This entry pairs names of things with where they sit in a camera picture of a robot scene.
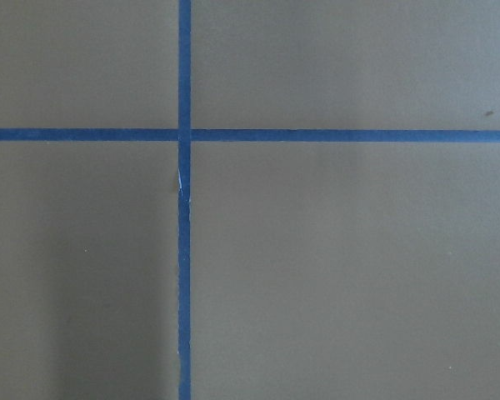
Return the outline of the brown paper table cover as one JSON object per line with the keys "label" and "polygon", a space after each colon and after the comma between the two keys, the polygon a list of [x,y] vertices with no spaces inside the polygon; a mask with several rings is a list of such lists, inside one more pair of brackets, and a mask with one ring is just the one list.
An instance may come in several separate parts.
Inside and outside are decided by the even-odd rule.
{"label": "brown paper table cover", "polygon": [[[178,3],[0,1],[0,129],[175,128]],[[500,1],[195,1],[192,125],[500,130]],[[196,399],[500,399],[500,143],[192,145]],[[0,399],[175,399],[178,145],[0,141]]]}

